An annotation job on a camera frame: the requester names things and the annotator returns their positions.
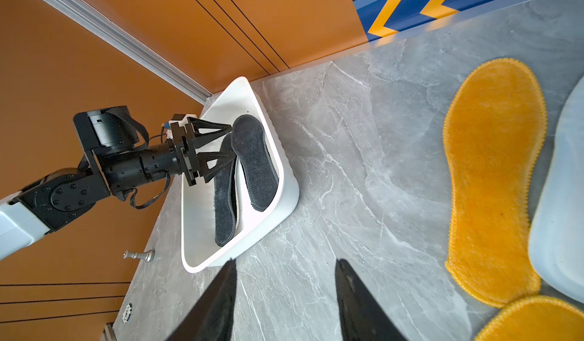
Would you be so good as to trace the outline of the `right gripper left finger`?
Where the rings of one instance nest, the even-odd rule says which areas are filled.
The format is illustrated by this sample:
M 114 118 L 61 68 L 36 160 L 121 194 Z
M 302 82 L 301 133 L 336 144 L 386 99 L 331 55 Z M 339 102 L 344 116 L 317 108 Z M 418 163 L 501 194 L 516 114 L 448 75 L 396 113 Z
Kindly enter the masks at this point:
M 231 340 L 237 298 L 237 262 L 228 260 L 167 340 Z

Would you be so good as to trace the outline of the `grey felt insole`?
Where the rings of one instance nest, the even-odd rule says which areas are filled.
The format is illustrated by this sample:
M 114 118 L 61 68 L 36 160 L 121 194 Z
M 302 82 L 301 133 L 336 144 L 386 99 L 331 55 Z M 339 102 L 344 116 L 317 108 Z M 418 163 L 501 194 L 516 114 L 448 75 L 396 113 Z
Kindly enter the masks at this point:
M 223 247 L 235 236 L 237 230 L 237 189 L 235 171 L 237 156 L 232 148 L 231 134 L 226 135 L 221 151 L 232 155 L 232 159 L 214 177 L 214 215 L 217 246 Z
M 240 160 L 252 208 L 264 212 L 278 190 L 278 174 L 266 145 L 262 122 L 252 115 L 237 118 L 231 146 Z

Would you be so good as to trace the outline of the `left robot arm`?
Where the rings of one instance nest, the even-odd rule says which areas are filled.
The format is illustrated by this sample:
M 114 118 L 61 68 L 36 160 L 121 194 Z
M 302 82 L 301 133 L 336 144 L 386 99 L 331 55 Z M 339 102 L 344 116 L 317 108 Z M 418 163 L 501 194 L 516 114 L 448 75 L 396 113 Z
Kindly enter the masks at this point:
M 171 136 L 150 145 L 146 128 L 132 118 L 126 106 L 87 111 L 74 116 L 74 125 L 84 156 L 75 168 L 53 172 L 1 201 L 1 257 L 6 258 L 59 231 L 114 196 L 142 209 L 157 201 L 153 197 L 138 205 L 141 186 L 185 175 L 188 184 L 197 178 L 211 181 L 235 159 L 233 152 L 204 152 L 202 147 L 233 130 L 196 117 L 184 124 L 169 124 Z

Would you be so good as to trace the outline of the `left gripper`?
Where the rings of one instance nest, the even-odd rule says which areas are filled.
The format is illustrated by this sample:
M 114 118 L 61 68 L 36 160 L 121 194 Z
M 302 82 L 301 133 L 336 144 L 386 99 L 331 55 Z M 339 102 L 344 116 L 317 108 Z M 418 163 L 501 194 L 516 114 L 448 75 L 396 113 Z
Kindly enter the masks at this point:
M 189 186 L 196 185 L 196 179 L 203 177 L 208 184 L 236 158 L 233 151 L 199 152 L 203 146 L 229 134 L 233 130 L 229 124 L 214 123 L 188 117 L 187 123 L 170 123 L 171 140 L 177 154 L 177 162 Z

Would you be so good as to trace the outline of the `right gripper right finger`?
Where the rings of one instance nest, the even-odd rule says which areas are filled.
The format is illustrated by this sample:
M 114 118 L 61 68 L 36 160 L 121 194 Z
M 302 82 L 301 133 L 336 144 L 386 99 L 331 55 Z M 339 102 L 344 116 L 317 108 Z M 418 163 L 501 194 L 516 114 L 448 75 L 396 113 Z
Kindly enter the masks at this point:
M 343 340 L 406 340 L 345 259 L 336 261 L 335 286 Z

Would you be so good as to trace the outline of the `white plastic storage box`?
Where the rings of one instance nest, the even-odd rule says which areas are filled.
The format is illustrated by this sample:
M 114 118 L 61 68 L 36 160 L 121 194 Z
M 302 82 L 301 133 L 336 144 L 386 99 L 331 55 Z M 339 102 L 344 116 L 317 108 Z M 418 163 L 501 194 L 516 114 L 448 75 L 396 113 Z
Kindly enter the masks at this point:
M 252 115 L 262 123 L 267 150 L 278 176 L 278 189 L 265 211 L 254 210 L 246 187 L 244 170 L 241 164 L 237 163 L 234 175 L 237 230 L 234 238 L 220 247 L 214 240 L 214 183 L 199 183 L 190 187 L 183 178 L 181 257 L 183 267 L 189 273 L 199 273 L 208 267 L 223 266 L 228 260 L 243 254 L 289 217 L 298 204 L 299 184 L 272 120 L 246 77 L 235 79 L 203 113 L 202 119 L 233 124 L 244 114 Z

